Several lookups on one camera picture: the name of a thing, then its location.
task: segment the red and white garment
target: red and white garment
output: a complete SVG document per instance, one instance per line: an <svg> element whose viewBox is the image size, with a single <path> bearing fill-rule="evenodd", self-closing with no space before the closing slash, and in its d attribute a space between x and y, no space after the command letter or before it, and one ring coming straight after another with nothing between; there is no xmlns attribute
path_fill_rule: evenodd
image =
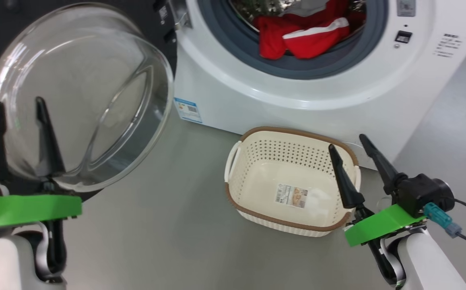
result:
<svg viewBox="0 0 466 290"><path fill-rule="evenodd" d="M255 18L254 25L260 31L262 57L279 59L287 49L297 58L316 57L349 35L349 24L347 19L343 18L348 0L329 0L324 8L320 5L299 5L293 9L289 8L285 14L278 17ZM309 11L314 13L302 16L307 15L303 7L310 8Z"/></svg>

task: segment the laundry basket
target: laundry basket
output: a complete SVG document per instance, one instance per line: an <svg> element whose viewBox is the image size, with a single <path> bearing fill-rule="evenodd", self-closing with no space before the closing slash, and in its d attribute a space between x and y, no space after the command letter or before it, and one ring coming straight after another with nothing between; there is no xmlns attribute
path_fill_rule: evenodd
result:
<svg viewBox="0 0 466 290"><path fill-rule="evenodd" d="M308 132L257 127L229 153L224 172L228 199L244 218L287 233L321 237L344 226L353 210L342 206L330 144L360 190L360 168L347 145Z"/></svg>

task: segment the washing machine door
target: washing machine door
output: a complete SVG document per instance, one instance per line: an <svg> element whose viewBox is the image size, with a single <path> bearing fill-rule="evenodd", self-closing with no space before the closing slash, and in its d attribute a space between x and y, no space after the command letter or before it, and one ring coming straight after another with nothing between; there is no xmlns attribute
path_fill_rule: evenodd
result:
<svg viewBox="0 0 466 290"><path fill-rule="evenodd" d="M163 26L169 7L155 4ZM155 33L156 41L145 35L149 29L116 6L86 2L50 11L11 41L0 56L0 102L14 174L38 180L36 97L47 103L67 171L55 178L60 186L99 191L145 158L173 95L171 63L153 43L175 42L173 28Z"/></svg>

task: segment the blue and white sticker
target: blue and white sticker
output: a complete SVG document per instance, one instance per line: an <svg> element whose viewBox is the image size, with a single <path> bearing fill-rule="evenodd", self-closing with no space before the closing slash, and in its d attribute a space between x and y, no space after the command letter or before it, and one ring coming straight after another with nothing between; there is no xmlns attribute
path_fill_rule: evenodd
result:
<svg viewBox="0 0 466 290"><path fill-rule="evenodd" d="M196 103L175 97L174 104L176 104L177 112L179 113L180 118L188 121L202 123L198 105L196 105Z"/></svg>

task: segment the teal connector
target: teal connector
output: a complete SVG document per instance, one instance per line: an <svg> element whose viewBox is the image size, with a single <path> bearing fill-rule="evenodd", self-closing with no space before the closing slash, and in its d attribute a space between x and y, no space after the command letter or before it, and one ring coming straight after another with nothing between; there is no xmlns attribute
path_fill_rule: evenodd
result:
<svg viewBox="0 0 466 290"><path fill-rule="evenodd" d="M438 207L433 202L428 202L423 208L425 216L439 224L450 237L457 237L457 233L461 233L462 228L453 222L452 217L450 217L445 211Z"/></svg>

